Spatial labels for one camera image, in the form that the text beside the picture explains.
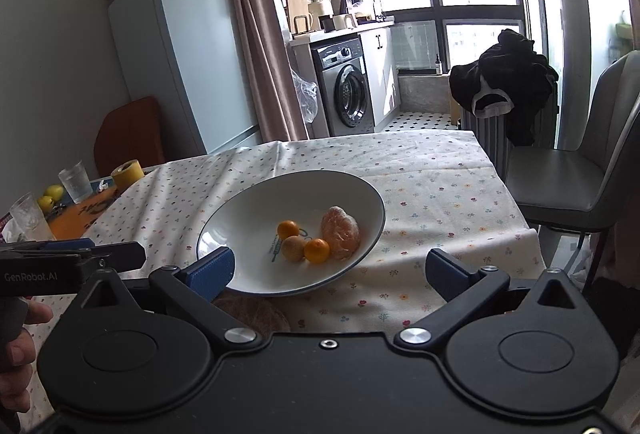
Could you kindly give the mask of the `person's left hand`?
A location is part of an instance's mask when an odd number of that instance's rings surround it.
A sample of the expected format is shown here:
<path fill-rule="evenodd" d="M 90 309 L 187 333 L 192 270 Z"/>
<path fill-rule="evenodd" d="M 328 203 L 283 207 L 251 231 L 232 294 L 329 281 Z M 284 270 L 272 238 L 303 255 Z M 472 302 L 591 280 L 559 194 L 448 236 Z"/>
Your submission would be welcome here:
<path fill-rule="evenodd" d="M 36 359 L 36 348 L 30 333 L 24 325 L 47 324 L 53 317 L 50 306 L 28 301 L 20 334 L 6 344 L 9 369 L 1 371 L 1 404 L 7 410 L 24 414 L 30 409 L 28 386 L 32 380 L 32 363 Z"/>

